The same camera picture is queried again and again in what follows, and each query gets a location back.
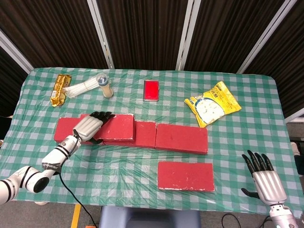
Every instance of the gray floor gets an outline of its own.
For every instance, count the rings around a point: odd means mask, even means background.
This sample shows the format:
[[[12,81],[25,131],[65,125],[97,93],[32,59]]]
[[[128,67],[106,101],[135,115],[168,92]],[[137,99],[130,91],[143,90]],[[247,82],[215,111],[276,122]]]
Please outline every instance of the gray floor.
[[[287,124],[289,135],[304,137],[303,124]],[[101,207],[86,206],[94,220],[99,223]],[[33,202],[9,202],[0,207],[1,228],[69,228],[74,212],[74,205],[49,203],[44,206],[36,205]],[[202,228],[222,228],[221,218],[224,212],[201,212]],[[240,221],[242,228],[258,228],[265,216],[257,214],[233,213]],[[79,228],[91,225],[90,217],[83,209],[80,212],[78,222]],[[299,227],[304,224],[298,221]],[[232,217],[225,217],[225,228],[238,228],[238,224]],[[265,228],[273,228],[272,222],[267,222]]]

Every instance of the gold wrapped snack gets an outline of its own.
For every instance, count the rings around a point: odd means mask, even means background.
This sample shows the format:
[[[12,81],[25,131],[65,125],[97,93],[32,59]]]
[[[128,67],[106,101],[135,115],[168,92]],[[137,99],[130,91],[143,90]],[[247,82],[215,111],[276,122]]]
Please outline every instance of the gold wrapped snack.
[[[66,95],[63,92],[63,88],[70,85],[71,79],[71,75],[58,75],[51,96],[51,103],[53,107],[61,106],[65,102]]]

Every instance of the plastic sheet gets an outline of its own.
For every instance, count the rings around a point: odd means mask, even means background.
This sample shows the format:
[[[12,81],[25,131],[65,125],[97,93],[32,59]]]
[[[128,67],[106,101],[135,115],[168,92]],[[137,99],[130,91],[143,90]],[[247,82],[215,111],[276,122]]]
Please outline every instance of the plastic sheet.
[[[113,97],[104,98],[102,91],[96,88],[76,98],[67,98],[61,107],[51,106],[49,98],[57,74],[72,75],[72,86],[100,72],[109,73]],[[145,79],[160,82],[158,102],[143,101]],[[133,113],[136,120],[198,126],[183,101],[211,89],[220,80],[231,90],[242,110],[223,116],[207,127],[208,155],[82,146],[62,169],[66,185],[84,204],[268,214],[268,206],[245,196],[240,190],[242,187],[255,189],[241,157],[251,149],[265,152],[271,159],[288,195],[286,205],[299,218],[304,205],[303,193],[276,85],[272,78],[260,75],[60,67],[34,69],[22,87],[12,125],[0,151],[0,179],[25,165],[42,170],[42,158],[56,146],[53,135],[60,117],[79,117],[96,110]],[[213,163],[215,192],[158,190],[159,161]],[[16,199],[75,203],[58,176],[53,177],[43,192],[32,194],[21,189]]]

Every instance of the robotic hand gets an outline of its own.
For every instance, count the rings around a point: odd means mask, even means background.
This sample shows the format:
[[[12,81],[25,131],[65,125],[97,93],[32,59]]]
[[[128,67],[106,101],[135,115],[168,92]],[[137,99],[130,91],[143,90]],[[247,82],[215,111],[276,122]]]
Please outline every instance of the robotic hand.
[[[43,172],[25,166],[9,178],[0,180],[0,205],[15,198],[19,188],[26,188],[32,193],[41,192],[48,185],[49,179],[61,172],[64,162],[78,150],[82,141],[94,144],[102,142],[96,141],[93,136],[112,117],[114,115],[111,112],[93,112],[83,118],[73,128],[74,135],[69,135],[42,160]]]
[[[243,193],[249,197],[260,199],[270,206],[270,217],[276,228],[298,228],[295,218],[287,206],[283,203],[287,196],[283,185],[269,158],[262,154],[262,157],[250,150],[247,151],[250,159],[242,154],[248,169],[253,177],[257,192],[250,192],[242,188]]]

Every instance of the white straw bundle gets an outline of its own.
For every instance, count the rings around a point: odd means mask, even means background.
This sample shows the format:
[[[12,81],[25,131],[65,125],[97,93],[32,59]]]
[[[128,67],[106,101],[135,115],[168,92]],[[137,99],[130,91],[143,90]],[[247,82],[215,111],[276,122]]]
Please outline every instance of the white straw bundle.
[[[73,85],[70,87],[64,88],[64,92],[69,98],[74,98],[78,96],[79,94],[82,94],[86,91],[89,91],[91,89],[95,89],[98,87],[98,76],[94,76],[85,82],[79,83],[77,85]]]

